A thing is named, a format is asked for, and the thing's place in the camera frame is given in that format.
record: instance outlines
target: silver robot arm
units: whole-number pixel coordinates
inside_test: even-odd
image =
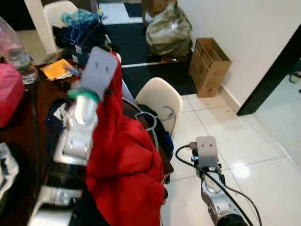
[[[199,169],[206,171],[221,186],[225,178],[218,164],[216,140],[214,137],[198,137],[192,145],[191,160]],[[215,226],[247,226],[235,204],[225,192],[207,175],[196,170],[201,179],[201,196],[208,206],[209,215]]]
[[[64,117],[61,133],[28,226],[68,226],[74,204],[82,196],[84,176],[98,123],[99,101],[115,73],[117,59],[94,47],[76,89],[68,92],[75,103]]]

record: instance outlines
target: baseboard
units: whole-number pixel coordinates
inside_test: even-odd
[[[219,89],[219,94],[226,101],[228,106],[230,108],[232,108],[232,110],[235,113],[237,113],[241,106],[238,104],[238,102],[235,100],[235,98],[229,93],[227,88],[225,88],[223,85],[221,85],[221,87]]]

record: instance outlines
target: orange paper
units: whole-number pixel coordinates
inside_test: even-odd
[[[42,67],[41,70],[50,80],[55,80],[60,78],[66,78],[72,75],[66,69],[66,67],[72,68],[70,63],[68,63],[65,59],[62,59],[45,67]]]

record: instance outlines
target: chair backrest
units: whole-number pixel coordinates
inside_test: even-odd
[[[56,1],[44,6],[44,13],[52,30],[52,26],[65,27],[66,25],[61,21],[62,13],[75,13],[78,9],[70,1]]]
[[[135,102],[147,105],[162,119],[168,118],[171,113],[171,110],[164,106],[171,107],[174,110],[175,118],[162,121],[162,124],[165,130],[171,134],[172,139],[174,138],[174,131],[183,108],[183,100],[170,84],[162,78],[149,80],[138,93]]]

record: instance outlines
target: black cable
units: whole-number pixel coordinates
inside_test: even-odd
[[[227,189],[233,191],[233,192],[236,192],[236,193],[242,195],[243,197],[245,197],[245,198],[253,205],[253,207],[254,207],[254,209],[255,209],[255,211],[256,211],[257,217],[258,217],[259,225],[262,226],[262,222],[261,222],[261,217],[260,217],[259,211],[258,211],[258,209],[257,209],[257,207],[256,207],[256,205],[255,205],[255,203],[252,201],[252,199],[250,199],[250,198],[249,198],[248,196],[246,196],[245,194],[243,194],[243,193],[241,193],[241,192],[239,192],[239,191],[237,191],[237,190],[235,190],[235,189],[233,189],[233,188],[228,187],[227,185],[225,185],[225,187],[226,187]]]
[[[163,225],[163,220],[162,220],[161,214],[160,214],[160,220],[161,220],[161,225]]]
[[[191,164],[191,163],[189,163],[189,162],[187,162],[187,161],[181,159],[181,158],[178,156],[179,151],[180,151],[181,149],[183,149],[183,148],[186,148],[186,147],[190,147],[190,146],[189,146],[189,145],[184,145],[184,146],[182,146],[182,147],[180,147],[180,148],[177,149],[177,151],[175,152],[176,158],[177,158],[179,161],[181,161],[181,162],[183,162],[183,163],[185,163],[185,164],[187,164],[187,165],[189,165],[189,166],[192,166],[193,168],[199,170],[201,173],[205,174],[207,177],[209,177],[211,180],[213,180],[213,181],[216,183],[216,185],[218,185],[218,186],[222,189],[222,191],[225,192],[225,194],[229,197],[229,199],[236,205],[236,207],[239,209],[239,211],[241,212],[241,214],[245,217],[245,219],[246,219],[246,221],[248,222],[248,224],[249,224],[250,226],[253,226],[251,220],[248,218],[248,216],[245,214],[245,212],[241,209],[241,207],[239,206],[239,204],[232,198],[232,196],[227,192],[227,190],[226,190],[219,182],[217,182],[217,181],[216,181],[210,174],[208,174],[206,171],[204,171],[204,170],[202,170],[202,169],[199,169],[199,168],[196,167],[195,165],[193,165],[193,164]]]

